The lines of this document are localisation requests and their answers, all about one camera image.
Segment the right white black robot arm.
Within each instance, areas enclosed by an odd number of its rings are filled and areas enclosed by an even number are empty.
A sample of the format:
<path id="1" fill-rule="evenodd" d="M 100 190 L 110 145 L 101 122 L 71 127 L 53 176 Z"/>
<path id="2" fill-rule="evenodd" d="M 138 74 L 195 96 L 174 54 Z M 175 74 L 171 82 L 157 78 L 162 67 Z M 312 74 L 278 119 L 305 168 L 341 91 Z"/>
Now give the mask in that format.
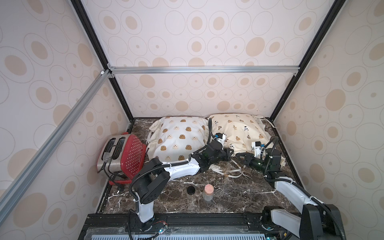
<path id="1" fill-rule="evenodd" d="M 281 170 L 282 154 L 272 142 L 254 142 L 251 153 L 237 153 L 246 167 L 263 174 L 264 180 L 284 195 L 299 211 L 295 215 L 281 207 L 266 206 L 261 224 L 267 231 L 282 227 L 300 240 L 345 240 L 340 210 L 308 193 Z"/>

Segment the diagonal silver aluminium bar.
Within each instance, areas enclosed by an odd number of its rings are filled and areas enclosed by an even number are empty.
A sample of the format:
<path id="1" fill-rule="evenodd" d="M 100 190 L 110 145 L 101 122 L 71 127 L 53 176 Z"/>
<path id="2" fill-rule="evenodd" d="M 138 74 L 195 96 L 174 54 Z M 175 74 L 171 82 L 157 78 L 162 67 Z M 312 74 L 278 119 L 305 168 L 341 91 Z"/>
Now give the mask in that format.
<path id="1" fill-rule="evenodd" d="M 41 148 L 39 148 L 23 171 L 6 190 L 1 197 L 1 224 L 8 218 L 54 151 L 58 148 L 58 145 L 68 134 L 69 130 L 79 119 L 85 108 L 89 105 L 97 91 L 99 91 L 104 81 L 109 78 L 111 73 L 111 70 L 105 69 L 98 75 L 74 107 L 70 109 L 59 126 L 52 132 L 50 137 L 44 142 Z"/>

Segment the pink lid glass jar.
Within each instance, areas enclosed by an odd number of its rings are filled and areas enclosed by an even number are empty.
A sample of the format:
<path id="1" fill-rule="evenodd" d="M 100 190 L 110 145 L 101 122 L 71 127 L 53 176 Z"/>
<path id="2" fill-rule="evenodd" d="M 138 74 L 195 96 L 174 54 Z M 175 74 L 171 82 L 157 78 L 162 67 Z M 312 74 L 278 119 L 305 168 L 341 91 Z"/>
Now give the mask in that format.
<path id="1" fill-rule="evenodd" d="M 210 202 L 213 200 L 213 197 L 214 197 L 214 186 L 212 186 L 211 184 L 205 185 L 204 191 L 203 191 L 203 199 L 207 202 Z"/>

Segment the black lid glass jar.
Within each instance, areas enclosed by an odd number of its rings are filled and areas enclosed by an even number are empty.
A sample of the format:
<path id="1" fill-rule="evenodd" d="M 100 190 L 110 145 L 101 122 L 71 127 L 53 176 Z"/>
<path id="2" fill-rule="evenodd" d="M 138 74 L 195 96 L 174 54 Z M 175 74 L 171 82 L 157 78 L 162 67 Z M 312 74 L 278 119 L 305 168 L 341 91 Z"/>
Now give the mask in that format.
<path id="1" fill-rule="evenodd" d="M 196 196 L 196 188 L 194 186 L 188 186 L 186 189 L 188 201 L 193 201 Z"/>

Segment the black frame post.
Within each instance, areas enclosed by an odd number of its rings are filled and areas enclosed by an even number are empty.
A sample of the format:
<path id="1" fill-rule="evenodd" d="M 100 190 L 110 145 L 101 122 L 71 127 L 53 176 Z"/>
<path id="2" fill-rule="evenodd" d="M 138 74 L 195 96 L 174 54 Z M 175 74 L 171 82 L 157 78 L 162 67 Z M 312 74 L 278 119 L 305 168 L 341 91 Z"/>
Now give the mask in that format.
<path id="1" fill-rule="evenodd" d="M 107 56 L 104 52 L 104 49 L 101 45 L 101 42 L 99 41 L 99 38 L 97 37 L 97 34 L 96 34 L 96 31 L 91 23 L 91 20 L 88 16 L 88 14 L 86 13 L 86 9 L 82 3 L 82 1 L 80 0 L 71 0 L 70 1 L 72 6 L 74 7 L 74 10 L 76 12 L 76 15 L 78 16 L 83 28 L 84 28 L 84 31 L 88 37 L 88 39 L 90 40 L 90 43 L 92 44 L 92 47 L 97 55 L 97 58 L 99 60 L 99 62 L 101 63 L 102 67 L 104 70 L 111 70 L 110 66 L 109 66 L 109 61 L 107 59 Z M 113 87 L 113 90 L 115 91 L 115 94 L 116 96 L 118 97 L 118 100 L 126 114 L 126 116 L 128 117 L 128 120 L 130 122 L 134 121 L 135 118 L 133 117 L 133 114 L 128 106 L 128 103 L 123 95 L 123 91 L 116 79 L 116 77 L 112 76 L 112 77 L 109 77 L 109 81 Z"/>
<path id="2" fill-rule="evenodd" d="M 317 31 L 313 41 L 309 45 L 308 50 L 306 51 L 302 61 L 299 64 L 300 69 L 289 81 L 288 86 L 286 87 L 286 89 L 283 92 L 278 104 L 276 105 L 274 111 L 272 112 L 271 116 L 269 117 L 269 120 L 272 123 L 278 117 L 278 115 L 281 112 L 283 106 L 285 105 L 287 99 L 289 98 L 289 96 L 291 95 L 295 86 L 297 85 L 297 82 L 300 80 L 302 74 L 306 70 L 311 59 L 315 55 L 316 51 L 318 50 L 318 48 L 321 45 L 324 38 L 326 37 L 328 31 L 330 30 L 332 24 L 336 20 L 337 16 L 339 15 L 340 11 L 342 10 L 342 8 L 346 2 L 347 2 L 346 0 L 336 0 L 331 5 L 330 10 L 326 14 L 324 20 L 322 21 L 322 24 L 319 27 L 319 30 Z"/>

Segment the cream pillow bear panda print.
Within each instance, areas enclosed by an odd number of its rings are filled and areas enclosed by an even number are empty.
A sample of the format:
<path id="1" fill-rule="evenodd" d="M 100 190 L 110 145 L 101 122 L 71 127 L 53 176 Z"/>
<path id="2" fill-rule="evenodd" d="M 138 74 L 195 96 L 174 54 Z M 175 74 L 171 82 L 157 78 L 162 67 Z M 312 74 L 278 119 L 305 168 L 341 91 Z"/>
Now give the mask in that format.
<path id="1" fill-rule="evenodd" d="M 254 153 L 252 143 L 267 144 L 271 135 L 265 130 L 261 115 L 250 114 L 215 114 L 211 115 L 213 134 L 226 136 L 225 148 L 234 150 L 234 154 Z"/>

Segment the right black frame post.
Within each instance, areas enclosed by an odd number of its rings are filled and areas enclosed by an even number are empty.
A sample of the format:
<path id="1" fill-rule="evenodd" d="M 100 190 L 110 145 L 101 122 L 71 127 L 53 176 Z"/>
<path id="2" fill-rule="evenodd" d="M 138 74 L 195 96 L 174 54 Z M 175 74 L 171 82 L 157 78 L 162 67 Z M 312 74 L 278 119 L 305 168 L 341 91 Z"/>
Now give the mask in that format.
<path id="1" fill-rule="evenodd" d="M 285 105 L 287 99 L 289 98 L 289 96 L 291 95 L 295 86 L 297 85 L 297 82 L 300 80 L 302 74 L 306 70 L 311 59 L 315 55 L 316 51 L 318 50 L 318 48 L 321 45 L 324 38 L 326 37 L 328 31 L 330 30 L 332 24 L 336 20 L 337 16 L 339 15 L 340 11 L 342 10 L 342 8 L 346 2 L 347 2 L 346 0 L 336 0 L 331 5 L 330 10 L 326 14 L 324 20 L 322 21 L 322 24 L 319 27 L 319 30 L 317 31 L 313 41 L 309 45 L 308 50 L 306 51 L 302 61 L 299 64 L 300 69 L 289 81 L 288 86 L 286 87 L 286 89 L 283 92 L 278 104 L 276 105 L 274 111 L 272 112 L 271 116 L 269 117 L 269 120 L 272 123 L 278 117 L 278 115 L 281 112 L 283 106 Z"/>

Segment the red silver toaster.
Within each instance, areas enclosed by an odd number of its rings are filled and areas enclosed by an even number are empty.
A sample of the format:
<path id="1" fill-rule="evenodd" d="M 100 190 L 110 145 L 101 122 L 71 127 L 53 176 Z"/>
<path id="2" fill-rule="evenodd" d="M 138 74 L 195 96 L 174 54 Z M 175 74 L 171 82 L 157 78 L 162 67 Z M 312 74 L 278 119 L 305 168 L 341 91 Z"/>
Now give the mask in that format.
<path id="1" fill-rule="evenodd" d="M 110 185 L 129 185 L 144 165 L 146 148 L 133 134 L 112 136 L 102 148 L 97 171 L 108 178 Z"/>

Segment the left black frame post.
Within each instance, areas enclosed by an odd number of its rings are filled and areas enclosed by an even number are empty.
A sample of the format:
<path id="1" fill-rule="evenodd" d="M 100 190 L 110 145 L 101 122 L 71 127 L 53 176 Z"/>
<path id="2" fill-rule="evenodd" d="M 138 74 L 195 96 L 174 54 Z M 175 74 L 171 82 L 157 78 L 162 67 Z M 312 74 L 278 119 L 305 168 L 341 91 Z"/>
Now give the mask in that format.
<path id="1" fill-rule="evenodd" d="M 78 16 L 83 28 L 84 28 L 84 31 L 88 37 L 88 39 L 90 40 L 90 43 L 92 44 L 92 47 L 97 55 L 97 58 L 99 60 L 99 62 L 101 63 L 102 67 L 104 70 L 111 70 L 110 66 L 109 66 L 109 61 L 107 59 L 107 56 L 104 52 L 104 49 L 101 45 L 101 42 L 99 41 L 99 38 L 97 37 L 97 34 L 96 34 L 96 31 L 91 23 L 91 20 L 88 16 L 88 14 L 86 13 L 86 9 L 82 3 L 82 1 L 80 0 L 71 0 L 70 1 L 72 6 L 74 7 L 74 10 L 76 12 L 76 15 Z M 133 114 L 128 106 L 128 103 L 123 95 L 123 91 L 116 79 L 116 77 L 112 76 L 112 77 L 109 77 L 109 81 L 113 87 L 113 90 L 115 91 L 115 94 L 116 96 L 118 97 L 118 100 L 126 114 L 126 116 L 128 117 L 128 120 L 130 122 L 134 121 L 135 118 L 133 117 Z"/>

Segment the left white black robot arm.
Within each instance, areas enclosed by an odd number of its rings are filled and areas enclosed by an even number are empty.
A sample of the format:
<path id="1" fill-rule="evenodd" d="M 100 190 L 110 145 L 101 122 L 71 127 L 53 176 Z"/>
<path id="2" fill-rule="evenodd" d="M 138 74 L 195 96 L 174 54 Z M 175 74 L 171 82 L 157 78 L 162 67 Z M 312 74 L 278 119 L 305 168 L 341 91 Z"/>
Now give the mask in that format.
<path id="1" fill-rule="evenodd" d="M 224 142 L 224 135 L 216 134 L 213 140 L 189 154 L 185 160 L 164 163 L 159 158 L 150 160 L 129 185 L 129 192 L 135 202 L 135 213 L 140 222 L 145 224 L 153 221 L 154 201 L 169 181 L 198 175 L 206 172 L 211 165 L 230 161 L 234 150 L 225 148 Z"/>

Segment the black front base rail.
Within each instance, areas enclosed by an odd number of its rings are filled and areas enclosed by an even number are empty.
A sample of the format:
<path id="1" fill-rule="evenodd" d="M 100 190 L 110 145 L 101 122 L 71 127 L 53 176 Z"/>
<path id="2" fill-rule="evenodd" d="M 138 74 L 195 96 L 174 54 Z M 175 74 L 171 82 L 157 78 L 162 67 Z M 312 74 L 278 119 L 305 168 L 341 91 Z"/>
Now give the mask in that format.
<path id="1" fill-rule="evenodd" d="M 261 223 L 262 214 L 155 214 L 153 220 L 143 224 L 135 214 L 90 214 L 86 218 L 79 240 L 90 240 L 92 235 L 127 235 L 132 238 L 157 233 L 168 226 L 163 234 L 264 234 L 283 239 L 288 231 L 280 226 L 266 230 Z"/>

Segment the horizontal silver aluminium bar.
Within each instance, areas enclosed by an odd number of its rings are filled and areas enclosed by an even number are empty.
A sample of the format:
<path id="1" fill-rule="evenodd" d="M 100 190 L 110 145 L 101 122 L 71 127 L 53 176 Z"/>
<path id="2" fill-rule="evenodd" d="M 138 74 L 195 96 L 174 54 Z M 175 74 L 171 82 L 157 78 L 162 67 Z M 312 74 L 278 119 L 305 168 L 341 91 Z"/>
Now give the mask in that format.
<path id="1" fill-rule="evenodd" d="M 113 74 L 297 73 L 299 66 L 111 67 Z"/>

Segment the white pillow brown bear print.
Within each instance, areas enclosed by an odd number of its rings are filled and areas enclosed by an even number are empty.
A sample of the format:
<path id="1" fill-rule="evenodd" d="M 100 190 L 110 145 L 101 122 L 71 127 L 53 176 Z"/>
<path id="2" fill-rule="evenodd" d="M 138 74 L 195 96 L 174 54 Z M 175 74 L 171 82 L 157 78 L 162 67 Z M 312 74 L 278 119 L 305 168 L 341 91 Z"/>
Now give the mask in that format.
<path id="1" fill-rule="evenodd" d="M 148 158 L 162 162 L 186 160 L 208 140 L 208 120 L 200 117 L 163 117 L 151 127 Z"/>

